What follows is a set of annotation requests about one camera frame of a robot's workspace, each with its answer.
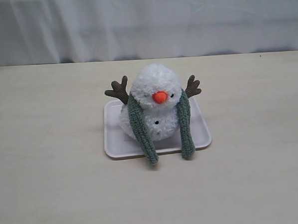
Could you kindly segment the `white plastic tray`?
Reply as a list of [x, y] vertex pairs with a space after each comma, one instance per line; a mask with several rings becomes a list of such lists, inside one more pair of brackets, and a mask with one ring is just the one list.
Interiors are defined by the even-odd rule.
[[[212, 136], [198, 101], [189, 99], [191, 105], [191, 134], [197, 150], [208, 147]], [[120, 127], [119, 115], [122, 102], [112, 100], [104, 106], [104, 151], [112, 159], [143, 157], [144, 153], [136, 140], [129, 137]], [[181, 152], [180, 132], [171, 137], [154, 142], [158, 155]]]

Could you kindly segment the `teal fleece scarf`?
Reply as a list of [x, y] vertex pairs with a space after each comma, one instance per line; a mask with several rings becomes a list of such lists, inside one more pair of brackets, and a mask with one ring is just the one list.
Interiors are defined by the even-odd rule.
[[[187, 94], [185, 90], [182, 90], [181, 92], [182, 94], [179, 102], [176, 104], [176, 111], [180, 126], [182, 157], [188, 160], [195, 153], [196, 149], [190, 129], [190, 95]], [[134, 133], [140, 148], [144, 152], [150, 164], [157, 164], [159, 160], [158, 154], [155, 150], [154, 143], [151, 140], [149, 128], [145, 124], [143, 109], [141, 108], [140, 103], [135, 100], [133, 95], [129, 95], [127, 109], [132, 132]]]

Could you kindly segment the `white plush snowman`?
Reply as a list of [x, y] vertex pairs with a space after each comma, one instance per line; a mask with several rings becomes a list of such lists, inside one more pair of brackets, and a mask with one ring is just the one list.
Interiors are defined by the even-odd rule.
[[201, 93], [200, 81], [191, 75], [186, 89], [183, 90], [178, 76], [162, 64], [146, 66], [132, 82], [130, 92], [126, 92], [127, 77], [121, 82], [112, 81], [111, 89], [104, 91], [108, 97], [120, 100], [120, 126], [129, 137], [135, 139], [129, 120], [128, 105], [133, 97], [139, 103], [143, 114], [140, 116], [150, 133], [152, 141], [159, 141], [172, 136], [179, 128], [177, 105], [185, 92], [187, 97]]

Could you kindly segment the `white backdrop curtain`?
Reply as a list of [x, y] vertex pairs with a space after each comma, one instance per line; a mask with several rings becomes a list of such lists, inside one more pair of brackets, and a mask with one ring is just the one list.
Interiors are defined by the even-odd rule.
[[298, 0], [0, 0], [0, 66], [298, 50]]

